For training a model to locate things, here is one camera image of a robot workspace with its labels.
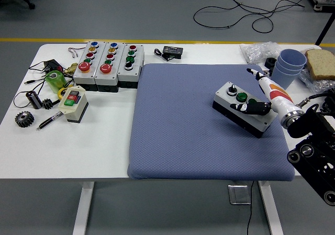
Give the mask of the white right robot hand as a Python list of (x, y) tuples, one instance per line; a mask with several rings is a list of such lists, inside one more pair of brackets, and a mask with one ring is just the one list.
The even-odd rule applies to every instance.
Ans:
[(270, 102), (231, 104), (230, 108), (246, 115), (261, 116), (265, 116), (272, 109), (282, 118), (286, 118), (289, 115), (304, 114), (299, 107), (295, 106), (291, 97), (281, 86), (257, 70), (247, 68), (247, 71), (255, 76), (262, 92)]

